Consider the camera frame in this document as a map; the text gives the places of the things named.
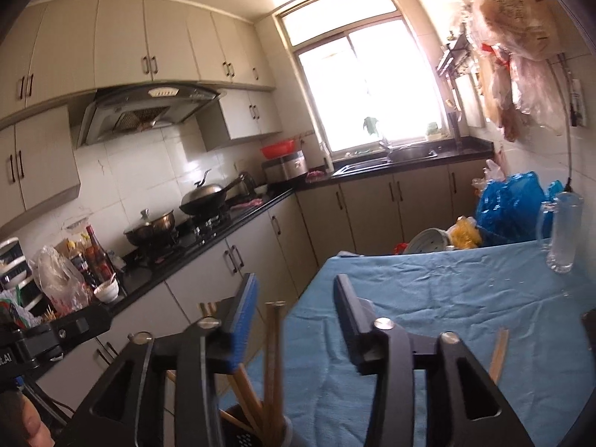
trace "rice cooker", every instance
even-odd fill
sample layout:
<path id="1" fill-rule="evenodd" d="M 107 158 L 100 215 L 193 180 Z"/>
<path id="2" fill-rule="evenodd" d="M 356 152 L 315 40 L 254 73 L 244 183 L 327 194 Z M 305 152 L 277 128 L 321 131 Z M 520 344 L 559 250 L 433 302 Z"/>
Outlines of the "rice cooker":
<path id="1" fill-rule="evenodd" d="M 268 159 L 261 166 L 269 185 L 288 182 L 308 173 L 308 167 L 306 166 L 306 160 L 302 151 Z"/>

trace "sink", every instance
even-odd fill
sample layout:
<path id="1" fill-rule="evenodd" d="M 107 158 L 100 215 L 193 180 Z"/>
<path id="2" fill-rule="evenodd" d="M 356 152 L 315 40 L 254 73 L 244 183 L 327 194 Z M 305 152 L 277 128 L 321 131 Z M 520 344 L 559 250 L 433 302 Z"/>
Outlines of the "sink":
<path id="1" fill-rule="evenodd" d="M 351 174 L 362 171 L 379 170 L 390 167 L 395 163 L 418 161 L 422 159 L 435 158 L 436 151 L 428 150 L 426 146 L 407 146 L 392 150 L 387 158 L 369 159 L 368 161 L 361 161 L 355 164 L 347 164 L 333 173 L 333 176 L 341 174 Z"/>
<path id="2" fill-rule="evenodd" d="M 414 161 L 416 159 L 436 158 L 437 153 L 426 146 L 408 146 L 407 148 L 394 149 L 389 153 L 392 162 Z"/>
<path id="3" fill-rule="evenodd" d="M 355 173 L 356 171 L 378 170 L 379 168 L 384 168 L 390 164 L 391 160 L 389 158 L 369 159 L 368 161 L 362 161 L 355 164 L 347 164 L 333 173 L 333 176 L 337 176 L 339 174 Z"/>

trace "window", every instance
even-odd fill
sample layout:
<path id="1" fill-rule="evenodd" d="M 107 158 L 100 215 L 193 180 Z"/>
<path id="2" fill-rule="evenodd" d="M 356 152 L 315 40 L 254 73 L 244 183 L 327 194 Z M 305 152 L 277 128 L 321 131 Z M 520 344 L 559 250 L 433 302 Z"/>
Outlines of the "window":
<path id="1" fill-rule="evenodd" d="M 282 16 L 332 152 L 421 139 L 436 82 L 391 0 L 316 0 Z"/>

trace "blue tablecloth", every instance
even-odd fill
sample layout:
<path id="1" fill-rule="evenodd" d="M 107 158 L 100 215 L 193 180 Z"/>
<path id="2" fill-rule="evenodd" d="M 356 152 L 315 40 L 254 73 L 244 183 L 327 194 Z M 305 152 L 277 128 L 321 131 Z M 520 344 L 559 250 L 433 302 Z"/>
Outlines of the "blue tablecloth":
<path id="1" fill-rule="evenodd" d="M 350 277 L 378 316 L 407 331 L 455 331 L 485 368 L 501 327 L 510 330 L 501 391 L 536 447 L 554 447 L 591 394 L 596 374 L 580 315 L 596 307 L 596 285 L 577 269 L 558 275 L 534 242 L 415 256 L 333 257 L 284 322 L 285 413 L 317 447 L 362 446 L 375 377 L 348 360 L 332 298 Z M 262 354 L 248 365 L 261 394 Z M 415 445 L 424 445 L 423 374 L 416 372 Z M 222 399 L 234 403 L 233 394 Z"/>

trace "red bowl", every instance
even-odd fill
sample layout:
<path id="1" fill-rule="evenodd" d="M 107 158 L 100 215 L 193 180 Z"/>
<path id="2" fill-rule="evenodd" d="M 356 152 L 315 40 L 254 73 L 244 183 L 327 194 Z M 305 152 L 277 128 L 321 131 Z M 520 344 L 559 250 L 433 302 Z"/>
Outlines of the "red bowl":
<path id="1" fill-rule="evenodd" d="M 283 156 L 284 154 L 293 153 L 296 150 L 296 140 L 286 139 L 285 141 L 279 141 L 278 143 L 272 144 L 261 148 L 261 153 L 267 159 L 274 159 Z"/>

